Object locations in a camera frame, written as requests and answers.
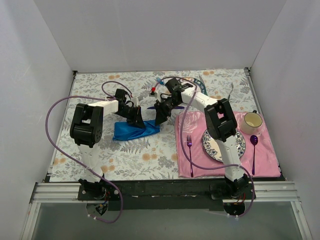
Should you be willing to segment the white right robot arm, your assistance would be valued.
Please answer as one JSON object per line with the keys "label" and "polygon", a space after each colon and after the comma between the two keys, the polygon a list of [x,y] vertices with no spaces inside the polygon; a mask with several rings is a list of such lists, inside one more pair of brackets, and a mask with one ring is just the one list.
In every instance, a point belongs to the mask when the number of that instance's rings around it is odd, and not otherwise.
{"label": "white right robot arm", "polygon": [[166,88],[170,96],[162,99],[153,87],[150,96],[156,97],[154,108],[156,110],[155,125],[167,121],[171,112],[180,104],[194,107],[204,113],[206,129],[217,143],[224,169],[224,179],[227,195],[232,199],[242,196],[248,189],[251,181],[250,173],[241,165],[236,148],[236,132],[238,123],[228,99],[216,100],[198,91],[198,86],[183,77],[166,77]]}

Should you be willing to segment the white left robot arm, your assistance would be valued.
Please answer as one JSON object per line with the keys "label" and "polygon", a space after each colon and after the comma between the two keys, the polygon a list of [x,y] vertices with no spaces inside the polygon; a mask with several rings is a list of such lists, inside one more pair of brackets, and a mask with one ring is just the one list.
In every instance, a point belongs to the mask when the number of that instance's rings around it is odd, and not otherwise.
{"label": "white left robot arm", "polygon": [[70,127],[70,137],[81,154],[81,163],[85,167],[84,177],[79,180],[84,191],[95,200],[103,199],[107,194],[104,173],[98,164],[98,143],[103,135],[104,117],[116,114],[126,119],[131,127],[145,129],[139,98],[129,96],[124,89],[117,89],[114,96],[93,103],[76,105]]}

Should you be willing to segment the blue satin napkin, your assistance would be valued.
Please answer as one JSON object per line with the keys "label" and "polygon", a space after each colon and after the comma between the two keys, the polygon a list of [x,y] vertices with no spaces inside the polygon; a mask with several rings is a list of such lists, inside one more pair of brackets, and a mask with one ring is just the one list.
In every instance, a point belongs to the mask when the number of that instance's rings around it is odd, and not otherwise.
{"label": "blue satin napkin", "polygon": [[114,141],[129,141],[155,135],[160,132],[160,126],[155,125],[155,120],[147,120],[143,123],[145,128],[135,127],[127,122],[115,122],[112,139]]}

